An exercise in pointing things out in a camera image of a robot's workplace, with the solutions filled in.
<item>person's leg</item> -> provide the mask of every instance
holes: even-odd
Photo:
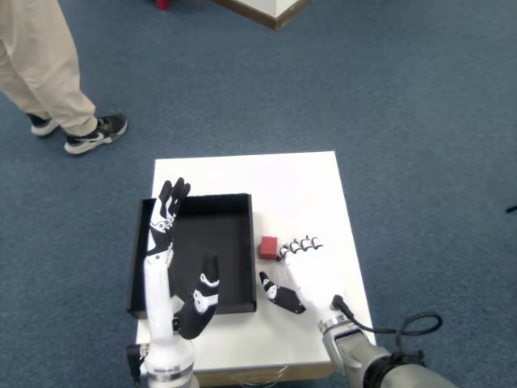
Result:
[[[27,113],[32,122],[31,132],[36,136],[47,136],[59,126],[50,118],[40,101],[16,73],[2,40],[0,40],[0,91],[22,112]]]
[[[2,0],[1,38],[12,67],[32,92],[34,107],[73,136],[97,126],[95,106],[81,92],[78,55],[57,0]]]
[[[31,90],[16,73],[6,46],[0,40],[0,91],[3,91],[8,99],[15,103],[22,112],[30,113],[41,119],[49,119],[50,115],[43,108],[40,101],[32,94]]]

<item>white tabletop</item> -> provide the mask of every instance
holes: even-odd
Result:
[[[193,196],[251,194],[256,246],[263,235],[282,243],[306,234],[320,237],[335,259],[347,304],[360,322],[371,325],[334,152],[158,159],[153,197],[165,180],[175,182],[179,176],[191,184]],[[280,264],[257,257],[257,282],[260,271],[279,284],[285,279]],[[216,315],[194,339],[195,370],[328,362],[316,319],[308,311],[296,315],[273,305],[259,283],[256,287],[256,312]],[[147,342],[149,326],[139,320],[137,343]]]

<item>black sneaker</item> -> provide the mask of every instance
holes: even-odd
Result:
[[[128,119],[123,115],[99,117],[97,121],[97,128],[86,136],[67,135],[65,151],[74,155],[84,154],[102,144],[114,142],[128,127]]]
[[[32,115],[31,113],[28,113],[27,116],[31,119],[31,133],[38,137],[48,136],[54,132],[54,129],[59,127],[59,124],[52,119],[43,120],[41,117]]]

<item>shoe sole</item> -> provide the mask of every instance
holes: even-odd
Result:
[[[122,127],[122,129],[119,132],[117,132],[117,134],[115,136],[105,137],[101,141],[85,141],[84,143],[82,143],[81,145],[79,145],[77,147],[70,146],[68,144],[68,142],[66,142],[65,151],[72,155],[80,155],[80,154],[84,154],[85,152],[92,151],[95,148],[97,148],[98,146],[101,146],[102,144],[111,144],[115,140],[118,140],[119,137],[124,135],[127,127],[128,127],[128,120],[126,120],[124,127]]]
[[[58,128],[59,128],[59,124],[55,121],[51,121],[50,125],[45,129],[38,128],[33,125],[31,127],[31,133],[37,137],[48,137],[52,134],[52,132],[54,132]]]

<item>blue carpet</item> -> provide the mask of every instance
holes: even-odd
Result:
[[[337,151],[374,323],[438,310],[409,349],[459,386],[515,384],[514,0],[313,0],[280,32],[205,0],[61,5],[84,91],[130,128],[71,158],[0,96],[1,388],[131,386],[155,158],[315,150]]]

